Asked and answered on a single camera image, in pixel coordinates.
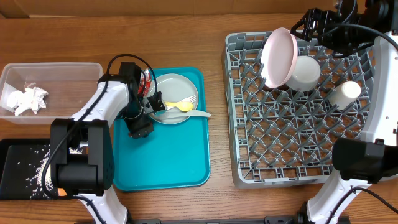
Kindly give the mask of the clear plastic bin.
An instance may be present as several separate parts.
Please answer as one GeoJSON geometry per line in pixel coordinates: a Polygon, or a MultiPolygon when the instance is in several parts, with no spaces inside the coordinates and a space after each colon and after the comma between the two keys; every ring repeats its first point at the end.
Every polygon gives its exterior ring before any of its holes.
{"type": "Polygon", "coordinates": [[[94,95],[102,74],[98,63],[10,63],[1,74],[1,118],[15,124],[51,124],[56,118],[69,118],[94,95]],[[14,108],[7,105],[10,94],[35,87],[49,93],[44,97],[46,107],[15,116],[14,108]]]}

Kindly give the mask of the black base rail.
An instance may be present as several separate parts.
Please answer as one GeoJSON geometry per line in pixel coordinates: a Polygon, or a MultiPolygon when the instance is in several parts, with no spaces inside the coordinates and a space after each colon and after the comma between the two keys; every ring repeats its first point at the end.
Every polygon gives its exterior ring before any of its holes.
{"type": "Polygon", "coordinates": [[[308,223],[301,215],[266,216],[264,218],[213,219],[213,220],[160,220],[130,219],[133,224],[304,224],[308,223]]]}

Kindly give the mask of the white napkin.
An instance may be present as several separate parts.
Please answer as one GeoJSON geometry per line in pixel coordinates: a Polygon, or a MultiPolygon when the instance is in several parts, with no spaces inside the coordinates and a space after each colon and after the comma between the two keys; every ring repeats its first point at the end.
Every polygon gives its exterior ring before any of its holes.
{"type": "Polygon", "coordinates": [[[49,93],[42,88],[26,88],[24,92],[13,91],[6,100],[6,106],[14,112],[14,116],[19,116],[26,110],[31,110],[37,114],[40,109],[46,109],[47,104],[44,98],[49,93]]]}

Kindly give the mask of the orange food cube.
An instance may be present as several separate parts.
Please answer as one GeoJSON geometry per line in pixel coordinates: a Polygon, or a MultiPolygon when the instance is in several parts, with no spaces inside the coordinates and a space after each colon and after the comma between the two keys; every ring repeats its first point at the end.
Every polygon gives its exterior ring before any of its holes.
{"type": "Polygon", "coordinates": [[[63,188],[58,188],[58,195],[60,197],[63,197],[63,196],[67,196],[67,193],[66,193],[66,191],[64,191],[63,188]]]}

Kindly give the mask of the grey bowl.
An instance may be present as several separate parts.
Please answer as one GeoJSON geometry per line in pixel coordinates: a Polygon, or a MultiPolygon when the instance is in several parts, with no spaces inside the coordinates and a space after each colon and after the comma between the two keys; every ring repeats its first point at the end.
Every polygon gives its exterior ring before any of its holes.
{"type": "Polygon", "coordinates": [[[309,56],[298,56],[295,69],[286,85],[295,91],[314,89],[320,78],[318,62],[309,56]]]}

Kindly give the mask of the white plastic fork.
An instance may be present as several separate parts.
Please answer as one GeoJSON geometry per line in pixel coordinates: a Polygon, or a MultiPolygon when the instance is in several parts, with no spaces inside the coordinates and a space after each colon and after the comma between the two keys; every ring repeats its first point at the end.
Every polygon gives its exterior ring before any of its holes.
{"type": "Polygon", "coordinates": [[[189,97],[187,97],[187,98],[184,98],[184,99],[182,99],[182,100],[180,100],[180,101],[189,101],[189,102],[193,103],[193,105],[194,105],[194,103],[196,102],[196,100],[197,100],[197,96],[196,96],[196,95],[192,95],[192,96],[189,96],[189,97]]]}

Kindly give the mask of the grey plate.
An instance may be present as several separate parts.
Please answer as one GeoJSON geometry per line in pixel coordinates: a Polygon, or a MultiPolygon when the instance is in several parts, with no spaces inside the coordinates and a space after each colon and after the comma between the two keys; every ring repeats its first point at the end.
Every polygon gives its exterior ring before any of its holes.
{"type": "MultiPolygon", "coordinates": [[[[168,73],[161,75],[157,77],[156,80],[157,80],[157,90],[162,93],[162,99],[164,101],[178,102],[189,96],[196,95],[197,100],[194,103],[195,105],[194,109],[197,108],[198,98],[199,98],[198,91],[196,86],[192,83],[191,80],[189,80],[185,76],[176,73],[168,73]]],[[[166,112],[180,112],[180,110],[177,108],[173,108],[166,112]]],[[[160,114],[150,114],[150,117],[153,120],[162,124],[178,124],[188,119],[188,117],[173,118],[173,119],[154,119],[152,115],[160,115],[160,114]]]]}

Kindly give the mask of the teal serving tray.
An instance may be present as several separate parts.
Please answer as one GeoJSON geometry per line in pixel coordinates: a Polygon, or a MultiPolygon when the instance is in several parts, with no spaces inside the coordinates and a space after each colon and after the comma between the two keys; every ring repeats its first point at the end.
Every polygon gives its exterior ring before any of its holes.
{"type": "Polygon", "coordinates": [[[122,191],[203,185],[210,177],[208,120],[154,121],[146,138],[133,139],[121,119],[114,122],[114,184],[122,191]]]}

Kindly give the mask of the light blue plastic knife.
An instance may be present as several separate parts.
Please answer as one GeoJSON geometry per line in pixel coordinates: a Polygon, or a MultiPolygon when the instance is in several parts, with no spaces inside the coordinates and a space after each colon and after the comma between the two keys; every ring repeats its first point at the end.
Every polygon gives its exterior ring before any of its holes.
{"type": "Polygon", "coordinates": [[[199,116],[209,118],[211,116],[210,113],[200,110],[190,110],[187,112],[166,112],[161,115],[152,115],[154,119],[173,119],[173,118],[181,118],[181,117],[190,117],[190,116],[199,116]]]}

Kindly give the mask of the white pink-rimmed plate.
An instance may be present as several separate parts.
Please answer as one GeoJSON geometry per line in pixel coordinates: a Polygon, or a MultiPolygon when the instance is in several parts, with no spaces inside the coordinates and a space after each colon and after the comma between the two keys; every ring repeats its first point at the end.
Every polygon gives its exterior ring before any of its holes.
{"type": "Polygon", "coordinates": [[[278,28],[267,38],[261,54],[265,86],[277,88],[291,77],[298,58],[297,41],[286,28],[278,28]]]}

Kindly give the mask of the yellow plastic spoon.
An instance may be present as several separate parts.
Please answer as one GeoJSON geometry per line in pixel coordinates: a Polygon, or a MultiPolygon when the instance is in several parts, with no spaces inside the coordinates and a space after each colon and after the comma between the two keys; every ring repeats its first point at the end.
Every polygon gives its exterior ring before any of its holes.
{"type": "Polygon", "coordinates": [[[179,102],[165,102],[167,106],[167,111],[173,108],[178,108],[180,111],[187,112],[193,109],[193,103],[189,101],[179,101],[179,102]]]}

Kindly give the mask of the black waste tray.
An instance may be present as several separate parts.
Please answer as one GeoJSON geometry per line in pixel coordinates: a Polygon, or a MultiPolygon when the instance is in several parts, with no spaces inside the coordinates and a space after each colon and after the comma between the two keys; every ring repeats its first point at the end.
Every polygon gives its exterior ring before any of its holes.
{"type": "Polygon", "coordinates": [[[1,140],[1,200],[60,200],[47,169],[44,192],[42,174],[52,153],[49,139],[1,140]]]}

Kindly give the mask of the grey dishwasher rack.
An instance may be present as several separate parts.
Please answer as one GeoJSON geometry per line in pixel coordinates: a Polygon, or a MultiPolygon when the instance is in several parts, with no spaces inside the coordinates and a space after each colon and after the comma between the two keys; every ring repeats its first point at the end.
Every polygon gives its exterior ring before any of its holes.
{"type": "Polygon", "coordinates": [[[261,54],[268,32],[232,33],[223,51],[233,182],[240,189],[324,183],[332,172],[338,138],[359,139],[369,115],[375,59],[372,48],[346,58],[318,44],[298,40],[298,54],[320,66],[316,87],[268,89],[261,77],[261,54]],[[331,105],[346,81],[361,87],[345,109],[331,105]]]}

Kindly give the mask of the large red snack wrapper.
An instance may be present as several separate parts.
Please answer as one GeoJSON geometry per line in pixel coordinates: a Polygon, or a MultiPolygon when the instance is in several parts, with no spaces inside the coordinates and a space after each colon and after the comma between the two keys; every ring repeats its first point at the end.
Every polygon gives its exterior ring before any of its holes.
{"type": "Polygon", "coordinates": [[[141,71],[141,77],[139,82],[139,94],[146,96],[150,90],[152,82],[152,74],[149,69],[141,71]]]}

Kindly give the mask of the white paper cup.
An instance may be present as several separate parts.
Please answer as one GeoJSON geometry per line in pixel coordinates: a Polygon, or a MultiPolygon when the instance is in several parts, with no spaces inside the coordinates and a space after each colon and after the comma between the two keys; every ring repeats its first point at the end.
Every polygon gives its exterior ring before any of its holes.
{"type": "Polygon", "coordinates": [[[339,110],[345,109],[361,94],[361,87],[354,81],[346,81],[335,88],[329,98],[330,104],[337,105],[339,110]]]}

